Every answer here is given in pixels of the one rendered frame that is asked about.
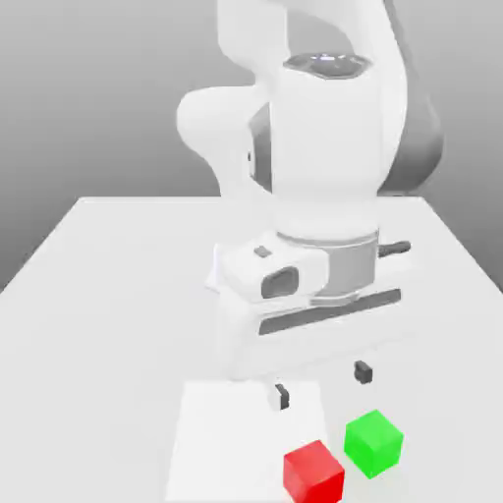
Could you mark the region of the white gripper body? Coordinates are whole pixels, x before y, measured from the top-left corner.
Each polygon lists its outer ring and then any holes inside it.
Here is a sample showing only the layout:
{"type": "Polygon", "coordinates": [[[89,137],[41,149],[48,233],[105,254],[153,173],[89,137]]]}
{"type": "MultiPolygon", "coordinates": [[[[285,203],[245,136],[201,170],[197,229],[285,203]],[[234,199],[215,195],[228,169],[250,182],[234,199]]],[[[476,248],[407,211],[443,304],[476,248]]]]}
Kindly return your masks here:
{"type": "Polygon", "coordinates": [[[414,314],[400,289],[374,292],[339,307],[250,304],[220,293],[216,347],[230,380],[278,376],[318,361],[358,353],[413,334],[414,314]]]}

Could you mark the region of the small red cube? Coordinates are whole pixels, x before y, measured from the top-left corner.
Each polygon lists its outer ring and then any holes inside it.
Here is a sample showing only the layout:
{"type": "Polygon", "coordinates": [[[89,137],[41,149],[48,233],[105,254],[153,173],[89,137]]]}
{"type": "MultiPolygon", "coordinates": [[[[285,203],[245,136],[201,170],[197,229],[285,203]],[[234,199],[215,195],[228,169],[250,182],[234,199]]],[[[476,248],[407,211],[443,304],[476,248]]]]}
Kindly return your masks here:
{"type": "Polygon", "coordinates": [[[344,483],[345,469],[320,440],[284,455],[283,486],[294,503],[338,503],[344,483]]]}

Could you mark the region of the small green cube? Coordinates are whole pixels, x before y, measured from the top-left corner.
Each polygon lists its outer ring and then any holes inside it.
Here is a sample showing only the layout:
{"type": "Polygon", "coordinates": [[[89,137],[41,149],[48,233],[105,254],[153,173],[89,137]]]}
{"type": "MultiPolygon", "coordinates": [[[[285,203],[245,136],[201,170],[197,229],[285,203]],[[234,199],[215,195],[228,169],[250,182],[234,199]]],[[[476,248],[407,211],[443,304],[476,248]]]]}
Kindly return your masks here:
{"type": "Polygon", "coordinates": [[[399,463],[404,438],[404,433],[384,414],[373,410],[346,424],[343,449],[372,479],[399,463]]]}

